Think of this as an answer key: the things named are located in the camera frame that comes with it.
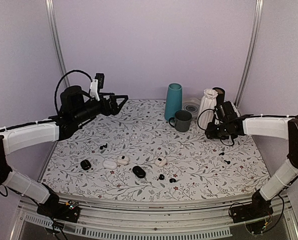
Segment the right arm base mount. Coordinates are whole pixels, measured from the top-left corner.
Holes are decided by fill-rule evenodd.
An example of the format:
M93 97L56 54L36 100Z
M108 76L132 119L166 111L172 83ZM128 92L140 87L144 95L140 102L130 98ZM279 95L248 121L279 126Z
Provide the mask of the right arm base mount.
M234 223L240 223L258 218L270 217L273 214L273 209L271 201L265 201L264 203L252 202L248 204L235 202L230 206L228 214L233 219Z

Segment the black earbud charging case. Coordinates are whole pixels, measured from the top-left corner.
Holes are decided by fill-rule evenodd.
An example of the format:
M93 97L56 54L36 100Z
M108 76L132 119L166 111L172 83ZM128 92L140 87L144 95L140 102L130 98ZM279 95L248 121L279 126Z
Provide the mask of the black earbud charging case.
M87 171L91 168L91 163L87 159L81 161L80 165L81 165L81 168L85 171Z

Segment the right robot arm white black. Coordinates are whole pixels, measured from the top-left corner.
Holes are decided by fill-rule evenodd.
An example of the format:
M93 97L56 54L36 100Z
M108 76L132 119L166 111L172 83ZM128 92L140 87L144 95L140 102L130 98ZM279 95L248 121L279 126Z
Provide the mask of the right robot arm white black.
M276 195L298 179L298 115L243 115L218 124L209 123L205 134L209 139L233 140L238 136L250 136L285 142L285 160L268 182L252 195L252 203L247 208L251 218L258 218Z

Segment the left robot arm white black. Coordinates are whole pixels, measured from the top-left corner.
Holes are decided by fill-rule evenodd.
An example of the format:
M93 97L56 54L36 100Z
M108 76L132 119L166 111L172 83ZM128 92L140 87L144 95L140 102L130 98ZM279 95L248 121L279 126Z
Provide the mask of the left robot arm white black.
M78 85L65 89L61 95L61 108L57 115L14 127L0 128L0 185L43 204L52 217L63 213L58 196L45 185L12 169L6 156L34 145L58 142L71 138L84 125L98 115L117 115L128 100L127 95L114 93L87 93Z

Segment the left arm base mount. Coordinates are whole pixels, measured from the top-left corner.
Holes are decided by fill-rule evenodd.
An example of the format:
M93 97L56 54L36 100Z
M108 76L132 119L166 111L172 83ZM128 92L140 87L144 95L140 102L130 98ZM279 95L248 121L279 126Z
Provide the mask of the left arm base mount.
M63 220L71 223L77 223L80 216L81 208L75 201L66 203L45 203L39 204L37 213L47 216L51 219Z

